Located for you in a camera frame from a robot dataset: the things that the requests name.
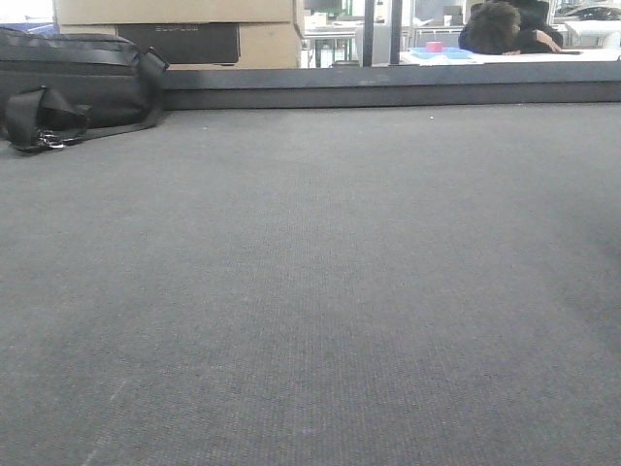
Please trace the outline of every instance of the black laptop bag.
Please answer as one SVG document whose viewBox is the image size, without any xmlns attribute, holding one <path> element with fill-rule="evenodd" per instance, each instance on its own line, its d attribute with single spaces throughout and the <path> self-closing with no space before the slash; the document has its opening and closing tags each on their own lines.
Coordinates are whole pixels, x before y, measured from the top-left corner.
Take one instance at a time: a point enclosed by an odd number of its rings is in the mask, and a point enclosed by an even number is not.
<svg viewBox="0 0 621 466">
<path fill-rule="evenodd" d="M 107 34 L 0 28 L 0 125 L 13 147 L 56 149 L 157 123 L 168 63 Z"/>
</svg>

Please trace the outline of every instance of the bag strap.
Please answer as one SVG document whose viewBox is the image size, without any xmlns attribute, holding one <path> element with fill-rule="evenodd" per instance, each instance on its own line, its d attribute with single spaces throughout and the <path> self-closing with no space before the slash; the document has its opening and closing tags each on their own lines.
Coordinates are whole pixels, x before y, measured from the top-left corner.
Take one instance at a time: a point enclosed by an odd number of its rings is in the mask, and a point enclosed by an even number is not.
<svg viewBox="0 0 621 466">
<path fill-rule="evenodd" d="M 45 86 L 21 92 L 7 102 L 7 139 L 24 152 L 62 149 L 81 139 L 87 112 L 87 107 L 75 107 Z"/>
<path fill-rule="evenodd" d="M 138 131 L 155 125 L 163 110 L 162 76 L 168 63 L 153 49 L 138 64 L 151 108 L 133 124 L 88 128 L 86 106 L 73 106 L 56 90 L 42 86 L 12 96 L 6 108 L 6 136 L 17 150 L 39 152 L 62 149 L 80 141 Z"/>
</svg>

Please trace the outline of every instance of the person's arm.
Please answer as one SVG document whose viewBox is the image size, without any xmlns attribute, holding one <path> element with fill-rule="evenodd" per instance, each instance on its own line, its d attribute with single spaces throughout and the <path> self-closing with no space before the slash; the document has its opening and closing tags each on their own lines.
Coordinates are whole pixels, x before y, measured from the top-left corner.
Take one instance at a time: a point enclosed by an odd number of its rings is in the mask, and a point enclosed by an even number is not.
<svg viewBox="0 0 621 466">
<path fill-rule="evenodd" d="M 514 50 L 521 50 L 522 53 L 551 53 L 561 51 L 561 48 L 552 40 L 550 36 L 538 29 L 526 29 L 517 33 Z"/>
<path fill-rule="evenodd" d="M 559 31 L 554 29 L 549 24 L 542 24 L 540 27 L 535 27 L 535 29 L 539 29 L 540 31 L 543 31 L 544 33 L 546 33 L 548 36 L 552 38 L 552 40 L 556 43 L 557 46 L 559 46 L 560 48 L 563 47 L 563 36 L 561 35 Z"/>
</svg>

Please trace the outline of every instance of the red object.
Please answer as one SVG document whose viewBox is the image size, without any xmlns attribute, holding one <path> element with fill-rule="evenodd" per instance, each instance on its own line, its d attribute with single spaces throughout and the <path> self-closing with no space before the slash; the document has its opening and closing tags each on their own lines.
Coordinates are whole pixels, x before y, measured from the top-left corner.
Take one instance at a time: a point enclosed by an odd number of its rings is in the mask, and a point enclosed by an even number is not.
<svg viewBox="0 0 621 466">
<path fill-rule="evenodd" d="M 427 51 L 442 51 L 442 42 L 428 42 Z"/>
</svg>

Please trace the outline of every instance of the car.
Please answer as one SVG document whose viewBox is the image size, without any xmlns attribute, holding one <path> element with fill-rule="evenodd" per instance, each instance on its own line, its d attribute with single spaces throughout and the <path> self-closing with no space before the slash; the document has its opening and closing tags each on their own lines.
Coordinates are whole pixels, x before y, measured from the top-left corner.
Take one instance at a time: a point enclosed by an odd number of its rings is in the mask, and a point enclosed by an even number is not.
<svg viewBox="0 0 621 466">
<path fill-rule="evenodd" d="M 565 5 L 556 11 L 556 17 L 571 18 L 579 21 L 595 19 L 598 21 L 621 20 L 621 4 L 590 3 L 587 5 Z"/>
</svg>

